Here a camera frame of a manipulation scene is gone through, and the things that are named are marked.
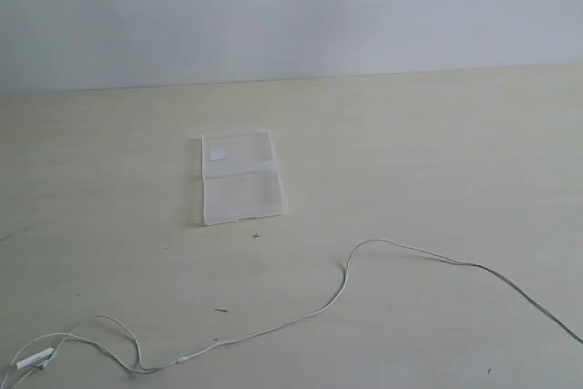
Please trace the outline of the clear plastic storage case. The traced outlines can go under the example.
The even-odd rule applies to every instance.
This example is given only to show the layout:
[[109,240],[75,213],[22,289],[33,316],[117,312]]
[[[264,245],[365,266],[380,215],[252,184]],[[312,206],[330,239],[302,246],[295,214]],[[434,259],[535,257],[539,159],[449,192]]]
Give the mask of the clear plastic storage case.
[[267,129],[201,137],[202,218],[207,226],[288,212],[279,161]]

